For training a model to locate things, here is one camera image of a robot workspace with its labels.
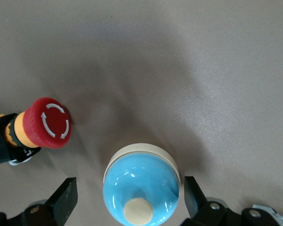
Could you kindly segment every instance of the gray table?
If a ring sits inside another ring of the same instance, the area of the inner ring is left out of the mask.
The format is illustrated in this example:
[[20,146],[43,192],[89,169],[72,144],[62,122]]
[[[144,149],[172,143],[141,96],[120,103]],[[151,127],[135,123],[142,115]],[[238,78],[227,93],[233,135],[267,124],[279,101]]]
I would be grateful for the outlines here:
[[[68,107],[73,134],[0,165],[9,217],[76,176],[67,225],[118,225],[102,177],[137,142],[164,148],[234,211],[283,214],[283,0],[0,1],[0,113],[43,96]],[[166,225],[187,216],[182,190]]]

